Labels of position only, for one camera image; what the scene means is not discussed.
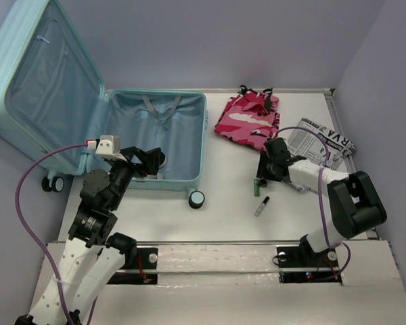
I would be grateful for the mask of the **green tube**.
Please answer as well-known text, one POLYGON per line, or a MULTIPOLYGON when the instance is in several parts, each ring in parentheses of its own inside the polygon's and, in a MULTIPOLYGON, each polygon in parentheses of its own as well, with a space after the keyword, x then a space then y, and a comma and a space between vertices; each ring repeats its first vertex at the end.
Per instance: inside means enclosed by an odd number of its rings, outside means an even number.
POLYGON ((259 197, 260 196, 260 186, 258 183, 259 179, 254 179, 253 181, 253 187, 254 187, 254 196, 259 197))

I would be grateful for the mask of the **newspaper print garment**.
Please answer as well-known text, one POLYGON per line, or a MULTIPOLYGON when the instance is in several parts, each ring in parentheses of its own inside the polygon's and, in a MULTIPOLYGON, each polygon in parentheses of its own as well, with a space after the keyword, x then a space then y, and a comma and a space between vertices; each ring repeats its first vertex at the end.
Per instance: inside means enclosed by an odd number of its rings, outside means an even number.
MULTIPOLYGON (((325 125, 302 117, 297 127, 310 130, 326 144, 330 153, 325 165, 332 170, 338 170, 343 160, 355 151, 351 140, 325 125)), ((303 156, 316 165, 322 165, 326 158, 322 142, 302 129, 293 130, 286 143, 292 155, 303 156)))

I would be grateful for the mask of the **clear tube with black cap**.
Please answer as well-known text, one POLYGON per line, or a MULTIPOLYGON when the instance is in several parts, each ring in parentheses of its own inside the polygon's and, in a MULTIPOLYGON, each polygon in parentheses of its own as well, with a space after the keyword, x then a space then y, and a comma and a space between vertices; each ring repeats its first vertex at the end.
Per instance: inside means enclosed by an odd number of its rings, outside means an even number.
POLYGON ((267 205, 267 203, 269 202, 269 200, 270 200, 270 197, 268 197, 268 196, 266 196, 266 197, 264 198, 264 200, 263 200, 263 201, 260 203, 260 205, 258 206, 257 210, 254 212, 254 216, 255 216, 255 217, 258 217, 258 216, 262 213, 263 209, 265 208, 265 206, 267 205))

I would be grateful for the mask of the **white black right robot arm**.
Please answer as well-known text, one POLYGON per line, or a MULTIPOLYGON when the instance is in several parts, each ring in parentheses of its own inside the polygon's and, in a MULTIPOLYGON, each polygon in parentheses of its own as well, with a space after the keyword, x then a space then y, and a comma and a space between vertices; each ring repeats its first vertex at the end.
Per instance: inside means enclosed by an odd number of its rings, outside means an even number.
POLYGON ((322 167, 302 156, 292 156, 281 138, 265 142, 256 176, 267 181, 283 181, 315 190, 319 204, 327 197, 330 219, 300 239, 286 253, 286 261, 314 265, 323 252, 366 232, 387 220, 387 213, 370 176, 363 172, 343 173, 322 167))

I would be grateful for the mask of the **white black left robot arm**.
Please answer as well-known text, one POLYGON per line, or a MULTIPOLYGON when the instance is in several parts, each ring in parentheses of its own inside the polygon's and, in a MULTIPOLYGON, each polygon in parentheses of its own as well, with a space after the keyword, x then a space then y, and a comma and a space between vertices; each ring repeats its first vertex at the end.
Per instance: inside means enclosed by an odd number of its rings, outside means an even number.
POLYGON ((15 205, 22 225, 44 251, 53 269, 47 288, 35 306, 17 318, 17 324, 81 324, 91 321, 97 296, 121 267, 134 264, 135 239, 113 233, 114 212, 134 177, 155 176, 166 163, 160 148, 143 151, 136 147, 116 149, 106 142, 89 141, 110 166, 86 174, 80 192, 81 203, 68 231, 60 262, 30 229, 20 208, 21 185, 15 205))

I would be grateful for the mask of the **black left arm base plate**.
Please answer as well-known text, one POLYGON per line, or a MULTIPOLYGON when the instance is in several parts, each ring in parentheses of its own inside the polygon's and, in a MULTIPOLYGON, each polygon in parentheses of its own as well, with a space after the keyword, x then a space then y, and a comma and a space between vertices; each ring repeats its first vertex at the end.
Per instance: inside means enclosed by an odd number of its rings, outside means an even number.
POLYGON ((109 285, 156 285, 158 283, 158 248, 142 246, 132 261, 126 261, 108 281, 109 285))

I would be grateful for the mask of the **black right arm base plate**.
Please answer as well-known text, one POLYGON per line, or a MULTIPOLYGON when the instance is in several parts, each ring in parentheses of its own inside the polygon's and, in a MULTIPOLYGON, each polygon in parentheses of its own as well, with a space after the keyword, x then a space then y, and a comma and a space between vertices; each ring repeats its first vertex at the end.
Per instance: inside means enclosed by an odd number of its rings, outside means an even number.
POLYGON ((334 249, 301 257, 298 246, 278 246, 272 263, 280 272, 282 284, 339 283, 340 266, 334 249))

